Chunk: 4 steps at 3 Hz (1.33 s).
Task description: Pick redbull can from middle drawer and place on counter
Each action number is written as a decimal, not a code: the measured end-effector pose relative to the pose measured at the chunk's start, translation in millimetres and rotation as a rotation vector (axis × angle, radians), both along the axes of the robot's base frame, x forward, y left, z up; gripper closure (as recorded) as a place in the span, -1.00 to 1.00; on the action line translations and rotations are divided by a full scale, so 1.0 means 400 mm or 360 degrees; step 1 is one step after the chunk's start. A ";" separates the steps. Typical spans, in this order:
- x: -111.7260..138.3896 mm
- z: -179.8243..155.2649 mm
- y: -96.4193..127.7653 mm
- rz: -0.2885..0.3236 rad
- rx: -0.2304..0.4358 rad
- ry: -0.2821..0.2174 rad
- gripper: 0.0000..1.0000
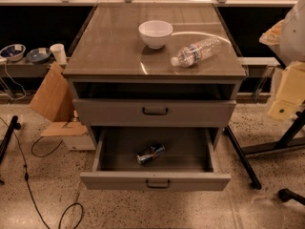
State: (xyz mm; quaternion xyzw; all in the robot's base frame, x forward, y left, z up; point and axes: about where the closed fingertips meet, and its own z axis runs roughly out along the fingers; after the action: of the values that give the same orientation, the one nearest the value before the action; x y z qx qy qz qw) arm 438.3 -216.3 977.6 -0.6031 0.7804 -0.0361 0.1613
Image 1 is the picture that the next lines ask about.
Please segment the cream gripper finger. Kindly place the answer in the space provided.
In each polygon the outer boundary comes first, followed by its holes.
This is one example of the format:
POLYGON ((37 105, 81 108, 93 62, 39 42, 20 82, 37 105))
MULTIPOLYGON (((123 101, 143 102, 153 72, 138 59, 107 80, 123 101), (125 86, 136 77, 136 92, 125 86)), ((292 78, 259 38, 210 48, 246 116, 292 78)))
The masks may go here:
POLYGON ((267 115, 275 120, 287 120, 305 101, 305 63, 292 62, 283 72, 274 101, 267 115))

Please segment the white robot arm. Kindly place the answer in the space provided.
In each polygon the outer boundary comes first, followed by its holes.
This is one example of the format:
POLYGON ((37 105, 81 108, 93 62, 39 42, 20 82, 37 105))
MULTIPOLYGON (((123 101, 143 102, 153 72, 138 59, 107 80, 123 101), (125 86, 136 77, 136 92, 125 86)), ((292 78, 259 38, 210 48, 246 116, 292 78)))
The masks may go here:
POLYGON ((267 111, 273 119, 286 120, 305 101, 305 0, 299 0, 283 20, 260 36, 259 42, 278 46, 282 60, 289 61, 267 111))

